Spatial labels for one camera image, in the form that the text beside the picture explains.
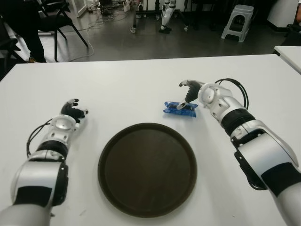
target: plastic stool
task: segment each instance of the plastic stool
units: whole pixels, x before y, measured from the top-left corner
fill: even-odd
[[[239,37],[239,42],[243,42],[249,32],[249,24],[251,22],[253,11],[253,6],[236,5],[231,13],[228,24],[225,27],[224,32],[222,33],[222,39],[225,39],[227,34],[232,34]],[[243,29],[240,32],[230,30],[233,19],[238,15],[241,15],[245,18]]]

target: snack package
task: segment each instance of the snack package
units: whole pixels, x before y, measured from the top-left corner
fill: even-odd
[[[187,115],[187,116],[190,116],[190,117],[196,117],[195,109],[198,106],[196,104],[187,104],[181,110],[177,109],[177,106],[178,106],[179,102],[166,101],[164,104],[166,106],[166,109],[164,110],[165,113],[178,114],[178,115]]]

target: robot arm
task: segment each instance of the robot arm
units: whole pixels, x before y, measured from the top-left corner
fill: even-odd
[[[234,154],[250,186],[268,189],[289,226],[301,225],[301,173],[290,146],[262,121],[256,120],[233,96],[218,84],[183,81],[189,86],[186,98],[178,105],[198,99],[219,122],[236,148]]]
[[[71,139],[88,113],[68,101],[52,119],[36,152],[21,166],[11,186],[13,205],[0,212],[0,226],[48,226],[53,206],[64,202],[68,186],[65,163]]]

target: shoe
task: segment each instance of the shoe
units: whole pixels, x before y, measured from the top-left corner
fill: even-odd
[[[160,28],[159,32],[160,32],[160,33],[163,33],[163,34],[169,34],[169,33],[170,33],[170,31],[169,31],[167,28],[164,29],[164,30],[162,30],[162,29]]]
[[[33,58],[32,56],[29,57],[28,60],[26,60],[27,63],[46,63],[46,60],[44,59],[44,61],[42,62],[38,62],[35,58]]]
[[[35,58],[33,58],[32,56],[30,56],[29,59],[26,62],[30,63],[30,64],[37,63],[37,61],[35,60]]]

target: cable on floor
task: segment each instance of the cable on floor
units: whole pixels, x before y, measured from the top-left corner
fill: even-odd
[[[126,17],[127,17],[127,13],[124,13],[124,17],[122,18],[122,19],[119,19],[119,20],[115,20],[115,17],[117,17],[118,15],[120,15],[119,14],[119,12],[115,12],[115,13],[117,13],[117,14],[115,14],[115,15],[109,15],[108,16],[108,20],[100,20],[100,15],[97,17],[97,19],[96,19],[96,21],[93,23],[93,25],[90,25],[89,24],[89,27],[88,28],[86,28],[86,29],[81,29],[81,31],[84,31],[84,30],[86,30],[86,32],[87,32],[87,42],[88,42],[88,44],[91,46],[91,49],[92,49],[92,53],[91,54],[88,54],[88,55],[84,55],[84,56],[80,56],[80,57],[77,57],[77,58],[75,58],[75,59],[72,59],[72,60],[70,60],[69,62],[72,62],[72,61],[75,61],[75,60],[78,60],[78,59],[82,59],[82,58],[85,58],[85,57],[91,57],[91,56],[93,56],[94,54],[95,54],[95,50],[94,50],[94,48],[93,48],[93,46],[92,46],[92,44],[90,43],[90,39],[89,39],[89,30],[90,29],[100,29],[101,28],[101,25],[103,25],[104,23],[106,23],[106,22],[116,22],[116,21],[120,21],[120,20],[124,20]]]

